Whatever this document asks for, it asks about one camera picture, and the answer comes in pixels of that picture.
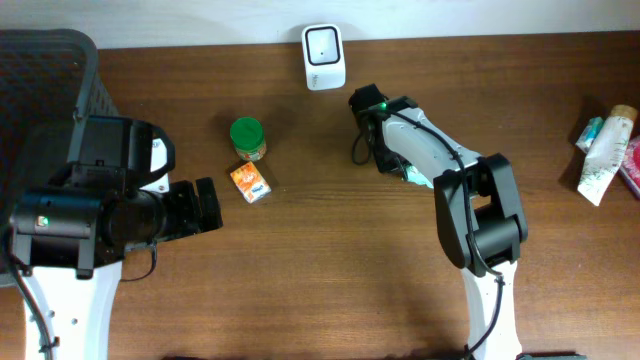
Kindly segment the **red floral tissue pack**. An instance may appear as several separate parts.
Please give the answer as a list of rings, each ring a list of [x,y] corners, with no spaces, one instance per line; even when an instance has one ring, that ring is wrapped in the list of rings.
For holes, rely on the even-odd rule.
[[[640,136],[629,141],[620,167],[620,175],[636,198],[640,197]]]

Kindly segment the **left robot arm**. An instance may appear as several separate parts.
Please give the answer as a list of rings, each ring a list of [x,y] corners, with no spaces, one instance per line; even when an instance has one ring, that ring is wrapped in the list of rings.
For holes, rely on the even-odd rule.
[[[65,166],[17,201],[1,255],[24,301],[26,358],[107,358],[126,254],[222,227],[211,178],[149,190],[174,167],[162,128],[91,116]]]

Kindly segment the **green round item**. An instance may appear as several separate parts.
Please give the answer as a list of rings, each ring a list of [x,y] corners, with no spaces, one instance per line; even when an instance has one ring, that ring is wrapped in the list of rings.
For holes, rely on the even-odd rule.
[[[264,129],[255,118],[242,117],[234,121],[230,137],[238,156],[245,161],[259,161],[267,151]]]

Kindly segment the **small teal tissue pack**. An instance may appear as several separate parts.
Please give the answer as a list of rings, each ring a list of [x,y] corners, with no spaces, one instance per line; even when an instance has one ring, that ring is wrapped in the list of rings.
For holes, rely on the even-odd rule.
[[[591,118],[576,141],[575,146],[582,152],[587,153],[600,133],[603,125],[604,120],[601,117]]]

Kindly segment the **orange tissue pack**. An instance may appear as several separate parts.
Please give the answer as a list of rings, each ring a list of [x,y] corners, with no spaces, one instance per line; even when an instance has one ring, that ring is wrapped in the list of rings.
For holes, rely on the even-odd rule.
[[[271,192],[271,187],[253,162],[247,162],[231,172],[230,177],[243,195],[252,204]]]

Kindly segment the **white floral tube gold cap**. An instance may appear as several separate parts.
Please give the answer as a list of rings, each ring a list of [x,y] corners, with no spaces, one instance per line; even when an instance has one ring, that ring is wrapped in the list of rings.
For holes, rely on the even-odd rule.
[[[585,156],[577,187],[594,206],[599,206],[614,176],[621,167],[638,111],[628,105],[616,105]]]

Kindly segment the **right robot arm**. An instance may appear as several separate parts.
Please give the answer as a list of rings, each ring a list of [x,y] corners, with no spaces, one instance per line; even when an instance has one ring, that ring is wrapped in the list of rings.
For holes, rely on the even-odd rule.
[[[469,309],[466,359],[521,359],[514,279],[528,237],[511,163],[454,141],[407,96],[389,98],[376,85],[358,88],[348,105],[381,173],[421,174],[434,191],[441,247],[461,271]]]

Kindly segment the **teal wet wipes pack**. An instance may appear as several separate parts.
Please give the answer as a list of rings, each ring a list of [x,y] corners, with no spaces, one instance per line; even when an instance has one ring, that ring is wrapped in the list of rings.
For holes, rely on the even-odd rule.
[[[413,165],[404,167],[404,180],[419,186],[426,186],[429,189],[433,188],[432,182]]]

